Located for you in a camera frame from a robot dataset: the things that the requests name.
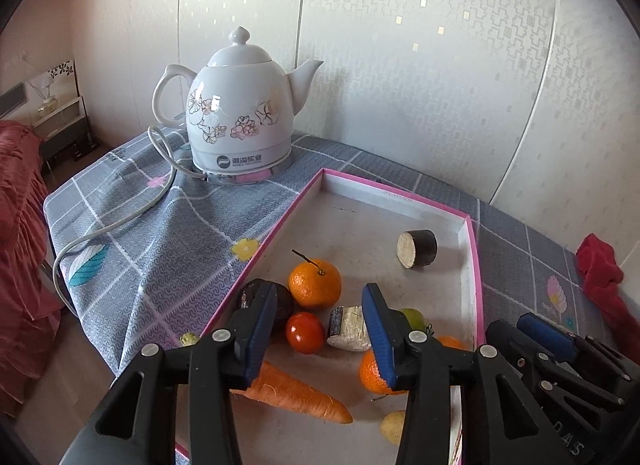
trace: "electric kettle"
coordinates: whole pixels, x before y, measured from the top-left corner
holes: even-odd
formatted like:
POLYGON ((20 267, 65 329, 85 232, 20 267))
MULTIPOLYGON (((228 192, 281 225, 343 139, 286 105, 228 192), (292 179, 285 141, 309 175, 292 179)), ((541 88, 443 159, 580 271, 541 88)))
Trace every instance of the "electric kettle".
POLYGON ((160 124, 186 128, 193 164, 207 174, 233 176, 262 171, 283 162, 291 151, 293 117, 305 105, 321 60, 308 60, 291 73, 236 28, 230 46, 211 57, 199 73, 169 64, 152 99, 160 124), (167 118, 160 95, 175 76, 190 86, 184 116, 167 118))

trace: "red tomato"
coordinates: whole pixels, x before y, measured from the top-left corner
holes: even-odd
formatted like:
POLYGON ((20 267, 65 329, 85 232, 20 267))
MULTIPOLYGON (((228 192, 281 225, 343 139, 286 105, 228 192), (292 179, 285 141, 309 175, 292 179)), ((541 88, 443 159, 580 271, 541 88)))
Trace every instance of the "red tomato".
POLYGON ((289 345, 298 353, 310 355, 324 345, 324 327, 319 318, 301 311, 294 313, 287 321, 285 329, 289 345))

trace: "red fabric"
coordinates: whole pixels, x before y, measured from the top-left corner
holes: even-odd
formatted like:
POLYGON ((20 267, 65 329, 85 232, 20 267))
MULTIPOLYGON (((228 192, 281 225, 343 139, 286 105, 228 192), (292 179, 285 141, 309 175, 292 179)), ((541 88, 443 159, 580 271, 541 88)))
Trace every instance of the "red fabric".
POLYGON ((42 375, 60 307, 38 268, 47 250, 40 139, 0 121, 0 408, 15 414, 29 379, 42 375))
POLYGON ((640 364, 640 325, 618 295, 625 274, 616 264, 613 247, 589 234, 576 256, 578 271, 584 277, 584 293, 602 312, 620 352, 640 364))

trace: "kettle lid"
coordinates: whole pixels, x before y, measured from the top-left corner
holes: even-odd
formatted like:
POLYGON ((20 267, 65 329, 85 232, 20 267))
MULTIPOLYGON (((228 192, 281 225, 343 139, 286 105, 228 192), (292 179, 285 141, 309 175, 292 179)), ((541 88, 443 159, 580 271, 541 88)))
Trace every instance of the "kettle lid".
POLYGON ((255 44, 246 43, 249 37, 251 37, 251 34, 242 26, 233 30, 229 34, 229 40, 233 44, 218 50, 210 58, 207 66, 243 66, 270 62, 271 57, 265 50, 255 44))

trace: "blue gripper pad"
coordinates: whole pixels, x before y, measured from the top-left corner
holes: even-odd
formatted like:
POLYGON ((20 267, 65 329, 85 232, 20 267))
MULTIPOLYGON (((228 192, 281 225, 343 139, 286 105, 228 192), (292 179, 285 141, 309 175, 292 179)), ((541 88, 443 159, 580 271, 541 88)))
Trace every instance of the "blue gripper pad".
POLYGON ((521 315, 516 328, 552 352, 556 362, 570 363, 576 357, 574 340, 533 313, 521 315))
POLYGON ((244 378, 251 384, 260 373, 260 366, 264 358, 264 352, 269 345, 271 336, 271 327, 273 319, 276 315, 276 307, 278 305, 278 293, 276 287, 271 283, 264 283, 260 286, 258 294, 262 288, 268 286, 269 291, 267 297, 262 304, 262 308, 254 324, 254 330, 249 336, 249 342, 244 349, 244 378))
POLYGON ((373 354, 376 356, 380 376, 390 388, 394 388, 398 376, 394 366, 394 349, 386 333, 382 318, 373 299, 369 285, 362 289, 362 315, 364 316, 373 354))

